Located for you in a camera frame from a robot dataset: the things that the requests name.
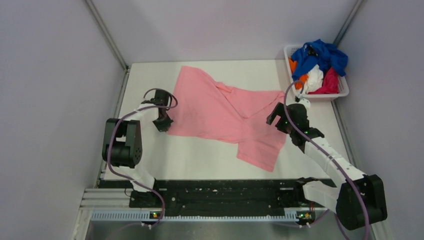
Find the pink t-shirt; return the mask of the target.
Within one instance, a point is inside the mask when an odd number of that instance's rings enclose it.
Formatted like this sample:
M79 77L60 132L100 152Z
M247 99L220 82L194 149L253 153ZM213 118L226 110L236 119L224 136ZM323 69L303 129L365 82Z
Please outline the pink t-shirt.
M272 172L286 135L267 124L284 99L281 91L251 91L215 81L200 68L182 66L173 95L177 107L168 134L237 145L236 157Z

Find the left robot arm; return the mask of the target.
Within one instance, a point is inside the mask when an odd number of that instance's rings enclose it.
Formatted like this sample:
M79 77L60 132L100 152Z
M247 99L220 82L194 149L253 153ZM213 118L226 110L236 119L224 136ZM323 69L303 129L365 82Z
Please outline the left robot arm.
M167 111L177 105L178 100L170 92L152 88L144 93L136 109L105 123L101 155L107 168L128 180L135 191L142 192L141 200L149 207L160 202L161 194L154 189L156 179L139 166L143 156L142 129L154 125L158 132L167 132L173 123Z

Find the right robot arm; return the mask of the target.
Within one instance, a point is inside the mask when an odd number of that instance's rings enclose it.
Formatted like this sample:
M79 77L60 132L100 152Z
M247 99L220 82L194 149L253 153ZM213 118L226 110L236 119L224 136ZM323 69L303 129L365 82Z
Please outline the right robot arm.
M334 183L331 187L314 177L299 178L293 192L297 205L318 203L333 212L339 223L350 231L388 218L383 180L353 166L328 143L320 130L310 127L304 104L279 102L266 123L271 125L276 117L279 117L275 124L277 130L287 134Z

